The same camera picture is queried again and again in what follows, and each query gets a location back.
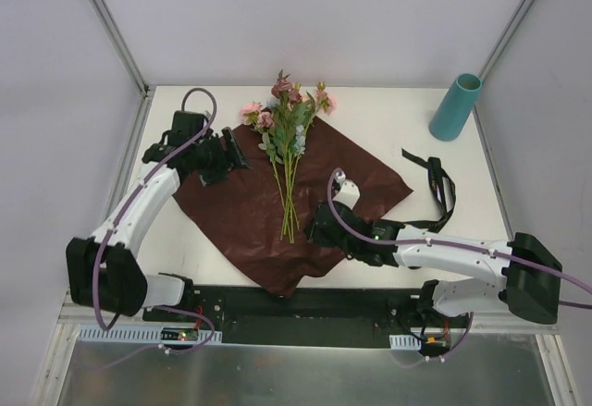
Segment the pink rose flower stem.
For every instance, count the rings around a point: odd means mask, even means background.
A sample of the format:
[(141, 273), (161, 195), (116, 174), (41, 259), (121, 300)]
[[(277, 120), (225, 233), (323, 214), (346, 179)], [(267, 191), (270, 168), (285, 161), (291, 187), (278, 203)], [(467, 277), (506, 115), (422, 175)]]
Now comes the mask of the pink rose flower stem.
[(243, 125), (250, 127), (251, 130), (261, 135), (261, 141), (258, 143), (258, 148), (267, 154), (272, 166), (283, 211), (280, 238), (282, 240), (287, 239), (288, 237), (284, 234), (286, 186), (282, 182), (279, 170), (279, 167), (283, 166), (284, 162), (280, 152), (280, 141), (276, 140), (277, 127), (274, 119), (274, 112), (270, 108), (264, 107), (261, 103), (250, 102), (241, 109), (240, 117)]

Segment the mauve rose flower stem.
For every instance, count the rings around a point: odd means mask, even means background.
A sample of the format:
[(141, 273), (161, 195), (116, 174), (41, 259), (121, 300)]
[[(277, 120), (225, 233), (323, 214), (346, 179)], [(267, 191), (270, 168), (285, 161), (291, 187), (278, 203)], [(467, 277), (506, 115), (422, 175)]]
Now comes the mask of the mauve rose flower stem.
[[(280, 141), (280, 152), (283, 157), (286, 154), (287, 145), (294, 135), (293, 124), (295, 116), (293, 107), (302, 99), (300, 90), (289, 81), (289, 76), (280, 71), (276, 83), (271, 89), (272, 97), (276, 100), (272, 106), (276, 122), (276, 140)], [(285, 166), (280, 166), (280, 177), (285, 184)]]

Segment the pink bud flower stem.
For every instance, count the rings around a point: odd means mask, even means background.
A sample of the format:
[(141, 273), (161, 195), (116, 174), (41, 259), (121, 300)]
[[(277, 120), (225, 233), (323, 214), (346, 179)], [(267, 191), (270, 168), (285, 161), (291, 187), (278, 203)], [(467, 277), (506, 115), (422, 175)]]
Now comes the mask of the pink bud flower stem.
[(316, 84), (313, 92), (307, 92), (301, 101), (293, 107), (295, 122), (293, 124), (293, 131), (295, 134), (295, 127), (304, 125), (306, 129), (306, 138), (309, 128), (314, 124), (314, 120), (319, 113), (330, 115), (335, 108), (335, 100), (327, 92), (326, 84), (321, 81)]

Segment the black ribbon gold lettering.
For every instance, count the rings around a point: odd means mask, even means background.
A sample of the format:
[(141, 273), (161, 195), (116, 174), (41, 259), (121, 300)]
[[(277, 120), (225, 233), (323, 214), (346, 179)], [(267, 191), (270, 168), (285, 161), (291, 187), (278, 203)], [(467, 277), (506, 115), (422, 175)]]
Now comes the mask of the black ribbon gold lettering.
[(442, 167), (441, 160), (430, 156), (426, 160), (402, 149), (401, 155), (408, 161), (426, 170), (429, 189), (438, 208), (437, 220), (405, 221), (405, 225), (420, 228), (432, 233), (439, 233), (453, 216), (457, 203), (456, 185)]

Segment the blue hydrangea flower stem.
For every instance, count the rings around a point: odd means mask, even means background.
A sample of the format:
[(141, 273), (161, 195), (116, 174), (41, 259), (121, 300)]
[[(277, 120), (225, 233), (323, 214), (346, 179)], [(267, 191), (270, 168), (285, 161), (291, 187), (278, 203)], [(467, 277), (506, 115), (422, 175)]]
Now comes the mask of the blue hydrangea flower stem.
[(299, 219), (293, 201), (294, 184), (300, 158), (305, 153), (306, 129), (304, 125), (295, 127), (293, 139), (288, 143), (284, 155), (286, 202), (284, 214), (284, 234), (288, 237), (290, 244), (295, 241), (295, 233), (299, 227)]

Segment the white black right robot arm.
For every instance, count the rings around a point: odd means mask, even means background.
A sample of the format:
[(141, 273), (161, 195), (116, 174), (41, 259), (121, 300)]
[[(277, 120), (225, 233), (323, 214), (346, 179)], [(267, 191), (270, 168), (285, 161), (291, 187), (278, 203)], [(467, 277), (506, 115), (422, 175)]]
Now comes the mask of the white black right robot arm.
[(518, 233), (509, 242), (458, 239), (397, 221), (365, 221), (342, 203), (320, 203), (304, 234), (311, 243), (338, 248), (370, 266), (460, 275), (457, 281), (433, 279), (421, 287), (416, 315), (425, 326), (470, 313), (557, 322), (561, 264), (529, 234)]

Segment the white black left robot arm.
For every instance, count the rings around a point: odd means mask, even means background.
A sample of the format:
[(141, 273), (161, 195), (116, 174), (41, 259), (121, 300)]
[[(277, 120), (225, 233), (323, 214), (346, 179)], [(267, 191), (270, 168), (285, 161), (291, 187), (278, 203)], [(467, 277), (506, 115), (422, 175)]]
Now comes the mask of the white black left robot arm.
[(214, 132), (210, 122), (207, 115), (175, 112), (171, 128), (144, 152), (135, 182), (112, 214), (88, 238), (68, 243), (74, 303), (128, 317), (160, 305), (174, 321), (193, 316), (196, 301), (189, 294), (189, 279), (146, 275), (138, 254), (156, 216), (187, 178), (211, 186), (235, 169), (249, 168), (232, 130)]

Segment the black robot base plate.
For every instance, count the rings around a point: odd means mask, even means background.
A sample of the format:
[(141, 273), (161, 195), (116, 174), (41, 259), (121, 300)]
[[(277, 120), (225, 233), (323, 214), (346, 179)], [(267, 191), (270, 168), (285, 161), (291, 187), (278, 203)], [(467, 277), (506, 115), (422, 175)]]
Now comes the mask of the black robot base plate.
[(462, 330), (451, 320), (417, 310), (418, 289), (296, 289), (286, 298), (260, 288), (195, 286), (179, 307), (204, 315), (224, 344), (385, 349), (389, 337), (412, 329)]

